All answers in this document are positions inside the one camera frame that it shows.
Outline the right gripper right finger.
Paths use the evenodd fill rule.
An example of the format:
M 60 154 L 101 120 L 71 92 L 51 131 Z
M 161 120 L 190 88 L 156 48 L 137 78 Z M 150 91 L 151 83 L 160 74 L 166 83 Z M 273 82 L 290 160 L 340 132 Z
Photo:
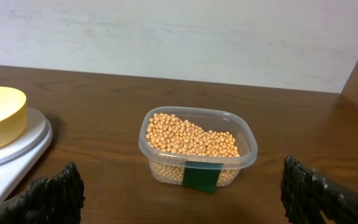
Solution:
M 358 193 L 309 169 L 292 156 L 284 160 L 280 200 L 290 223 L 358 224 Z

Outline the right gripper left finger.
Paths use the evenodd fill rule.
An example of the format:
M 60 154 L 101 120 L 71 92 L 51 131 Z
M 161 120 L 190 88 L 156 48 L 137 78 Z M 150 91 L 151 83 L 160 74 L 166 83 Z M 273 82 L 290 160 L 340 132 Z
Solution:
M 28 189 L 0 204 L 0 224 L 77 224 L 85 185 L 74 163 L 51 177 L 33 180 Z

